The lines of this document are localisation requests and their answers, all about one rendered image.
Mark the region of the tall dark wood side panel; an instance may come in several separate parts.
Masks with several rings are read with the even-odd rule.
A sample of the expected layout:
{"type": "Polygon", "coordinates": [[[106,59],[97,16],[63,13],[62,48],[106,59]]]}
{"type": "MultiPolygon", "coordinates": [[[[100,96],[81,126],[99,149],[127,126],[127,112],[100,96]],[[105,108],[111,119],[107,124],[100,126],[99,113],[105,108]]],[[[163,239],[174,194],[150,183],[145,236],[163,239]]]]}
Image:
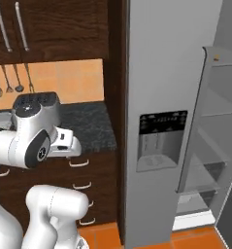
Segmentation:
{"type": "Polygon", "coordinates": [[[125,100],[127,0],[109,0],[112,117],[117,143],[117,225],[125,244],[125,100]]]}

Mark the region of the dark wood cabinet front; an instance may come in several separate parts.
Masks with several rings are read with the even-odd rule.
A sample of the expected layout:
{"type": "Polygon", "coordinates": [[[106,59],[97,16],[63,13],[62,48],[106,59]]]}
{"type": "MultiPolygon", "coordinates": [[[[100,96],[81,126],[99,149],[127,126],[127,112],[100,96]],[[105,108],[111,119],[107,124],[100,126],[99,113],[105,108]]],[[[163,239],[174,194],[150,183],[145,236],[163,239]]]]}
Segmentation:
{"type": "Polygon", "coordinates": [[[32,187],[29,181],[29,171],[0,166],[0,173],[10,169],[7,176],[0,177],[0,204],[20,222],[23,231],[29,224],[29,213],[25,204],[27,191],[32,187]]]}

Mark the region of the silver toaster with black top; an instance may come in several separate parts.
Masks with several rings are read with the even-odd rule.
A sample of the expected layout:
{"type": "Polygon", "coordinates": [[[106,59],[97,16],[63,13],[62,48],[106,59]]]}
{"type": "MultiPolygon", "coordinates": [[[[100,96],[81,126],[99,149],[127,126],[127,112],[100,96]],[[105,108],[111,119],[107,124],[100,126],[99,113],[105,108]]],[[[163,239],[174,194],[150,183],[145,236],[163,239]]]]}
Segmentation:
{"type": "Polygon", "coordinates": [[[16,112],[16,109],[20,105],[32,102],[39,102],[48,111],[53,124],[60,126],[60,101],[57,93],[54,91],[25,93],[19,95],[13,104],[12,114],[16,112]]]}

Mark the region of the dark wood cupboard door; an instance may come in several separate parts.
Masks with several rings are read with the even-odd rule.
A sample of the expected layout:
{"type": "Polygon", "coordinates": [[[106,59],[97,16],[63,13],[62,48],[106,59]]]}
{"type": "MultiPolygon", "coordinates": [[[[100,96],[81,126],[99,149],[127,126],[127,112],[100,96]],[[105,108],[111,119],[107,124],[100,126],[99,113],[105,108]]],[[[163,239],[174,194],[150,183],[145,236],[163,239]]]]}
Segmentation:
{"type": "Polygon", "coordinates": [[[7,51],[0,28],[0,64],[12,64],[21,62],[19,44],[17,42],[17,33],[14,26],[14,17],[12,10],[14,3],[14,0],[0,0],[3,21],[10,45],[13,50],[11,53],[7,51]]]}
{"type": "Polygon", "coordinates": [[[24,62],[106,58],[108,0],[15,0],[20,5],[26,52],[15,19],[24,62]]]}

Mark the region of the hanging metal ladle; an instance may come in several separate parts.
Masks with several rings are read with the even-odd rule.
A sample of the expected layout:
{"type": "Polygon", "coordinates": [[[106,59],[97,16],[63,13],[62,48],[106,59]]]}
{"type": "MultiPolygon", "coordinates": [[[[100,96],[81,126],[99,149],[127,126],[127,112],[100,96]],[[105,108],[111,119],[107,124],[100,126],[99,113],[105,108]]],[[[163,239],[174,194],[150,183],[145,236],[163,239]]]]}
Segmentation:
{"type": "Polygon", "coordinates": [[[13,67],[14,67],[14,70],[16,72],[17,82],[18,82],[18,85],[16,86],[16,91],[23,92],[24,86],[20,83],[20,79],[19,79],[19,75],[18,75],[18,71],[17,71],[17,66],[14,64],[13,67]]]}

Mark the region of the hanging metal fork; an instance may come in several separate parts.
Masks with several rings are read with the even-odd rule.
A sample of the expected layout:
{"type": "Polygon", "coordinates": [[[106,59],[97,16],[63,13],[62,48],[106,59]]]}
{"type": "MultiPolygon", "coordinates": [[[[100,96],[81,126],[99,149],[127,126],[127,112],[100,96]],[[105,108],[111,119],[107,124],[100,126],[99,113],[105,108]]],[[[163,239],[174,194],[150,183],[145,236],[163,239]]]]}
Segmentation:
{"type": "Polygon", "coordinates": [[[29,90],[30,90],[31,93],[34,93],[35,90],[34,90],[34,86],[33,86],[32,80],[31,80],[28,63],[24,63],[24,67],[25,67],[25,70],[26,70],[26,73],[27,73],[27,77],[28,77],[29,90]]]}

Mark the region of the grey fridge body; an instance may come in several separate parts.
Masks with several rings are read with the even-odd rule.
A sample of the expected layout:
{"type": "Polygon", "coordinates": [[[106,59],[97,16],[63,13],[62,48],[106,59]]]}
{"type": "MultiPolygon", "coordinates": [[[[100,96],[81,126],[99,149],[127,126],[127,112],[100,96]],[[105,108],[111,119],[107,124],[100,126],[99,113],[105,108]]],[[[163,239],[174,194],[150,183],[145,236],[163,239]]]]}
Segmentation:
{"type": "MultiPolygon", "coordinates": [[[[232,52],[232,0],[223,0],[215,45],[232,52]]],[[[232,249],[232,182],[216,225],[229,249],[232,249]]]]}

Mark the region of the dark wood drawer front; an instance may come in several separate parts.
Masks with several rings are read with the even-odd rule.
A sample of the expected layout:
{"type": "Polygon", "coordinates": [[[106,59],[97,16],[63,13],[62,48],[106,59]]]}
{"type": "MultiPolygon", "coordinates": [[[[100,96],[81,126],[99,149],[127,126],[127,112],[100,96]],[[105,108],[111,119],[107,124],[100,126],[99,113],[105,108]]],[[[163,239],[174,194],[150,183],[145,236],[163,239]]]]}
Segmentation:
{"type": "Polygon", "coordinates": [[[98,153],[82,154],[73,158],[52,158],[48,159],[48,166],[59,174],[73,174],[82,177],[93,177],[97,175],[110,175],[115,172],[116,153],[114,151],[104,151],[98,153]],[[81,163],[89,160],[89,165],[84,167],[70,167],[72,163],[81,163]]]}
{"type": "Polygon", "coordinates": [[[95,212],[88,212],[83,218],[82,221],[88,222],[91,221],[93,218],[96,219],[96,222],[91,226],[111,223],[116,220],[116,214],[114,213],[95,213],[95,212]]]}
{"type": "Polygon", "coordinates": [[[89,212],[95,213],[114,213],[116,214],[116,199],[113,197],[93,197],[90,202],[94,201],[94,205],[88,208],[89,212]]]}
{"type": "Polygon", "coordinates": [[[87,185],[89,182],[92,186],[85,190],[80,190],[89,197],[98,197],[113,194],[116,190],[116,180],[112,177],[95,176],[95,177],[58,177],[55,184],[57,186],[72,189],[73,184],[76,186],[87,185]]]}

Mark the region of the silver fridge door with dispenser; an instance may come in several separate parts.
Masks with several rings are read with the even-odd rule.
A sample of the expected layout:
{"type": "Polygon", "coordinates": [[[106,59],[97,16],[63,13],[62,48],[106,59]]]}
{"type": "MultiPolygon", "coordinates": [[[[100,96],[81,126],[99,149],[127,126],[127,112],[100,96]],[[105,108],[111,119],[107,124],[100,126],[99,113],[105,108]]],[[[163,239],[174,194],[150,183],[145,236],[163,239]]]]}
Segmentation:
{"type": "Polygon", "coordinates": [[[124,248],[167,242],[222,0],[129,0],[124,248]]]}

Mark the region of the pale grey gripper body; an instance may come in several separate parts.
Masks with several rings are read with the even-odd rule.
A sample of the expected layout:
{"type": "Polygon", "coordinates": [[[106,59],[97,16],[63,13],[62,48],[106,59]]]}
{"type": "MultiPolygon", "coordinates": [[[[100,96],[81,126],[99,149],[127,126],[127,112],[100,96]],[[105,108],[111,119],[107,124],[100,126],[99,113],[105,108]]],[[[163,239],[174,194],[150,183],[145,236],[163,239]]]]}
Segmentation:
{"type": "Polygon", "coordinates": [[[50,145],[49,158],[78,157],[82,153],[80,141],[75,136],[64,136],[50,145]]]}

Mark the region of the open silver fridge door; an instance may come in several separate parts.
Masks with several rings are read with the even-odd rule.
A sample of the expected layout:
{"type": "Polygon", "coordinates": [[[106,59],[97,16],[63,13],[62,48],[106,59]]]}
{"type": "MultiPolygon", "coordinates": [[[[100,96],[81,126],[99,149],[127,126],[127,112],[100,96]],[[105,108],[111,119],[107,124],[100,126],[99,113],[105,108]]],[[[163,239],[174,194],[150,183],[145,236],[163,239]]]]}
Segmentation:
{"type": "Polygon", "coordinates": [[[232,181],[232,52],[206,47],[178,186],[177,214],[219,216],[232,181]]]}

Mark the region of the hanging metal spatula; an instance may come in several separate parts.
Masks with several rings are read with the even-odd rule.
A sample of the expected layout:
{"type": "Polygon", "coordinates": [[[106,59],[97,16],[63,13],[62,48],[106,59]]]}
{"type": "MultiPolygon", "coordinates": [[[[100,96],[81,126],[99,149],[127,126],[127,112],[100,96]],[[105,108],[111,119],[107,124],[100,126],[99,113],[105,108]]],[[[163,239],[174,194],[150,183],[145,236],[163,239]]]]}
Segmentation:
{"type": "Polygon", "coordinates": [[[13,88],[11,87],[10,85],[10,82],[9,82],[9,79],[8,79],[8,76],[7,76],[7,72],[6,72],[6,67],[4,64],[1,65],[1,68],[2,68],[2,71],[4,73],[4,77],[5,77],[5,80],[6,80],[6,84],[7,84],[7,89],[6,89],[6,92],[8,93],[11,93],[13,92],[13,88]]]}

